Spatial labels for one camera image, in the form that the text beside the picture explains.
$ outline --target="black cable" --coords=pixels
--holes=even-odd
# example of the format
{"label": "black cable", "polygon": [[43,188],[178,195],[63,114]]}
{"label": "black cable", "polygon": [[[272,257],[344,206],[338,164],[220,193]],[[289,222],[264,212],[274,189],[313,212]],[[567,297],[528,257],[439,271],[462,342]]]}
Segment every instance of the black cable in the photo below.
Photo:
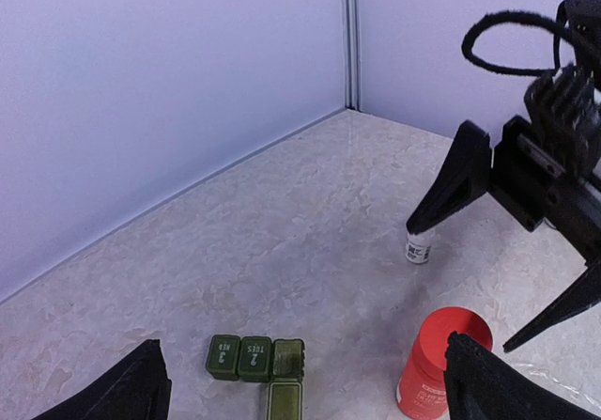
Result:
{"label": "black cable", "polygon": [[[482,18],[478,23],[473,25],[466,34],[466,36],[463,38],[463,43],[461,44],[461,52],[463,53],[463,56],[465,56],[469,60],[470,63],[474,64],[479,68],[483,68],[491,72],[496,72],[498,74],[506,75],[538,77],[548,70],[553,70],[553,68],[543,70],[509,68],[506,66],[488,63],[479,56],[475,55],[473,53],[473,46],[476,40],[480,37],[480,35],[482,35],[489,28],[492,28],[495,25],[499,25],[502,23],[517,23],[519,25],[543,28],[547,32],[552,33],[554,37],[564,39],[575,49],[578,48],[579,50],[584,51],[589,57],[599,61],[599,63],[601,64],[601,54],[598,53],[596,49],[592,46],[592,44],[580,34],[574,32],[570,28],[564,27],[560,22],[554,21],[551,18],[542,16],[538,13],[532,13],[529,11],[500,11],[498,13],[486,14],[484,18]],[[555,65],[559,65],[559,52],[557,58],[555,59]]]}

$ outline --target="table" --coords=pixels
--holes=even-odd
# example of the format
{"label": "table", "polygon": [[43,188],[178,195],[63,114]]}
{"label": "table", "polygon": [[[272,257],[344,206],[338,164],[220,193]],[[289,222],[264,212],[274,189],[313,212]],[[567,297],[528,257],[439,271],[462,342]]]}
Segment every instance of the table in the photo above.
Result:
{"label": "table", "polygon": [[[199,184],[0,306],[0,412],[28,419],[146,338],[173,380],[170,419],[263,418],[265,388],[214,381],[213,334],[300,337],[311,420],[400,419],[394,388],[431,311],[478,312],[494,352],[583,270],[554,230],[530,234],[489,196],[438,227],[424,266],[404,223],[451,140],[344,112]],[[503,359],[601,414],[601,308]]]}

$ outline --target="red lid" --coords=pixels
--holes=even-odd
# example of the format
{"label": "red lid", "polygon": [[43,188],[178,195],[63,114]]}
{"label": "red lid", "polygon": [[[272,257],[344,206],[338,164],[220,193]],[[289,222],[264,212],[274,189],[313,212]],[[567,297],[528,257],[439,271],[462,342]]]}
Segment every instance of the red lid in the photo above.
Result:
{"label": "red lid", "polygon": [[415,340],[411,358],[430,378],[444,379],[447,360],[444,353],[453,332],[467,334],[487,350],[492,350],[492,333],[476,313],[463,307],[444,307],[428,316]]}

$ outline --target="white wall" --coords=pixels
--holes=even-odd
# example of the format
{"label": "white wall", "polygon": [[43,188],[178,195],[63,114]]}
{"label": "white wall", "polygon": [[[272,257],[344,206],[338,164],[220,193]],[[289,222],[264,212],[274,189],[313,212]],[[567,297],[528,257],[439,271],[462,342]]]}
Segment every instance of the white wall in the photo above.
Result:
{"label": "white wall", "polygon": [[0,0],[0,300],[344,104],[342,0]]}
{"label": "white wall", "polygon": [[[555,17],[561,1],[359,0],[362,110],[449,136],[470,118],[500,137],[504,122],[526,113],[522,99],[532,78],[472,66],[461,41],[488,12],[527,9]],[[475,52],[506,65],[553,66],[552,36],[517,25],[486,32]]]}

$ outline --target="marble tabletop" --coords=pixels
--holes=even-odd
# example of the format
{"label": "marble tabletop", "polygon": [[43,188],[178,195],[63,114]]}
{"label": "marble tabletop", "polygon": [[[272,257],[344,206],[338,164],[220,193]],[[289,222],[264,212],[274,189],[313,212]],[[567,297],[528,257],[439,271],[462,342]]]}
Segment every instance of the marble tabletop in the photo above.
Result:
{"label": "marble tabletop", "polygon": [[305,419],[400,419],[411,343],[445,305],[479,313],[506,362],[601,414],[601,307],[501,350],[584,269],[556,231],[530,234],[485,196],[438,227],[428,264],[406,261],[404,223],[449,146],[344,112],[119,229],[0,305],[0,418],[49,409],[159,338],[170,419],[261,419],[264,386],[204,370],[213,334],[261,334],[305,341]]}

